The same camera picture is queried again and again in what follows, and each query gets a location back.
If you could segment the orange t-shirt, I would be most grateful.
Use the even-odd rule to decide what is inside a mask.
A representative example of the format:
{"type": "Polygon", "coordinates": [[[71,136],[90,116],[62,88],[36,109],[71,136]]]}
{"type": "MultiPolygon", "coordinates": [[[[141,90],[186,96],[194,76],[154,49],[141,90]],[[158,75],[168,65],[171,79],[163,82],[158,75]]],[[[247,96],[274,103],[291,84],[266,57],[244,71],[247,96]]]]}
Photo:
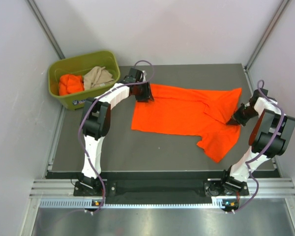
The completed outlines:
{"type": "Polygon", "coordinates": [[[228,125],[242,89],[199,90],[152,84],[154,101],[136,102],[131,128],[167,135],[199,136],[197,146],[220,162],[240,137],[241,127],[228,125]]]}

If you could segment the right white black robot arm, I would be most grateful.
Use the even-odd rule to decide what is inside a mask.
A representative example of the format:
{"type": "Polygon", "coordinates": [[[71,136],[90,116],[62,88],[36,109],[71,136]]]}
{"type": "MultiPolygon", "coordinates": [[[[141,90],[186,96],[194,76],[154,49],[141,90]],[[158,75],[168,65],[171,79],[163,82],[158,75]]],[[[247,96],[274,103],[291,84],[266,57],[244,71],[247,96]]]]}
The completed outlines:
{"type": "Polygon", "coordinates": [[[269,98],[250,98],[241,104],[227,125],[242,125],[258,117],[250,135],[249,149],[243,157],[229,168],[229,176],[220,181],[220,190],[227,195],[237,190],[239,182],[246,182],[250,174],[269,159],[282,155],[295,129],[295,118],[278,108],[278,103],[269,98]]]}

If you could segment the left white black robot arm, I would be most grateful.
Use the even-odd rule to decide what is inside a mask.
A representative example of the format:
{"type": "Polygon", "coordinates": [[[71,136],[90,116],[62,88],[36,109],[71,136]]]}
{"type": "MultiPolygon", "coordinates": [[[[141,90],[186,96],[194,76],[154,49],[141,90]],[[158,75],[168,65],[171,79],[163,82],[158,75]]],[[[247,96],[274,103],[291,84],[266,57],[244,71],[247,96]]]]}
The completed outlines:
{"type": "Polygon", "coordinates": [[[101,182],[96,178],[101,173],[102,144],[110,130],[111,111],[119,102],[132,95],[138,102],[154,100],[149,82],[127,85],[116,83],[103,95],[85,100],[78,134],[82,134],[84,138],[82,148],[85,152],[85,161],[82,173],[90,178],[84,188],[91,195],[98,194],[102,188],[101,182]]]}

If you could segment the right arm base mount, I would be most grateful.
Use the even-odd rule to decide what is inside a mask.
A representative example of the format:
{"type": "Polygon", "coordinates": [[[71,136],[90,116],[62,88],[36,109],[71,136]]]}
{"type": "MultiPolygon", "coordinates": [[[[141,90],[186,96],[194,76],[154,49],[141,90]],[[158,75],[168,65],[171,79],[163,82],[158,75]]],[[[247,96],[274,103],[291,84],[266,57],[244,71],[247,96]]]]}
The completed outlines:
{"type": "Polygon", "coordinates": [[[248,196],[249,190],[247,182],[236,180],[230,175],[231,168],[224,170],[222,177],[217,180],[205,180],[204,190],[206,196],[248,196]]]}

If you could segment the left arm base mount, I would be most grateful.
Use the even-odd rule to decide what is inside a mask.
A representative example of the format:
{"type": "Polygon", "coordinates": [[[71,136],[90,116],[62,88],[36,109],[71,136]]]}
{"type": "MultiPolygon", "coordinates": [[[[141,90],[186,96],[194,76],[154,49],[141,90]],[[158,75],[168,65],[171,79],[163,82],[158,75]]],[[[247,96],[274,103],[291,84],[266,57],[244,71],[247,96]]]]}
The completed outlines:
{"type": "Polygon", "coordinates": [[[84,174],[78,175],[78,180],[74,183],[75,197],[103,197],[104,188],[98,178],[86,177],[84,174]]]}

